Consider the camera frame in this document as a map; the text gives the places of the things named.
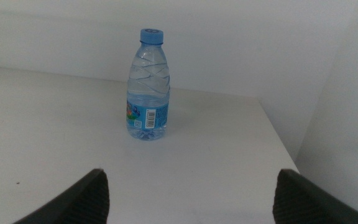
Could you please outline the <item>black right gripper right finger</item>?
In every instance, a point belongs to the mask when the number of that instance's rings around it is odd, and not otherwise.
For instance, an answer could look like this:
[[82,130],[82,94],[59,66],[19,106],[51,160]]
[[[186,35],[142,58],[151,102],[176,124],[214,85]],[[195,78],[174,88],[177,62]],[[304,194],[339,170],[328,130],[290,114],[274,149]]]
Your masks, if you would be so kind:
[[355,223],[358,211],[292,169],[277,177],[272,208],[275,223]]

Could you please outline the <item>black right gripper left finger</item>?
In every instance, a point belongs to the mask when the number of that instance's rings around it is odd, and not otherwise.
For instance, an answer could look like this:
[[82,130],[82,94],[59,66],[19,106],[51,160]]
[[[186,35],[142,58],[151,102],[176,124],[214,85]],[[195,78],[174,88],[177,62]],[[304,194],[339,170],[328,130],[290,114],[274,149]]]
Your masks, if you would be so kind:
[[106,224],[109,215],[108,178],[93,169],[63,193],[15,224]]

